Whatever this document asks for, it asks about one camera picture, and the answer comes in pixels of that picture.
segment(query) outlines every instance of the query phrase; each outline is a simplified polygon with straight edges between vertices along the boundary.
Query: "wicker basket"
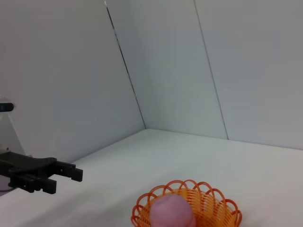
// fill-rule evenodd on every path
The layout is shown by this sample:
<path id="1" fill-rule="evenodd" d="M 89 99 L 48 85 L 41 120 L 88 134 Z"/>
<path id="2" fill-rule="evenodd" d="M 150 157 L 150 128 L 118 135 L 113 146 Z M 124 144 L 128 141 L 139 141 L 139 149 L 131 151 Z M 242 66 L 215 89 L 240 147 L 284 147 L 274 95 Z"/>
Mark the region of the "wicker basket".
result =
<path id="1" fill-rule="evenodd" d="M 207 192 L 200 189 L 202 185 L 208 188 Z M 215 198 L 217 192 L 222 200 Z M 131 217 L 135 227 L 150 227 L 150 208 L 157 198 L 163 195 L 178 194 L 191 206 L 196 218 L 196 227 L 238 227 L 242 220 L 241 211 L 236 203 L 225 199 L 223 194 L 216 188 L 211 188 L 208 183 L 196 183 L 193 180 L 172 181 L 167 185 L 153 188 L 149 193 L 139 197 L 133 208 Z"/>

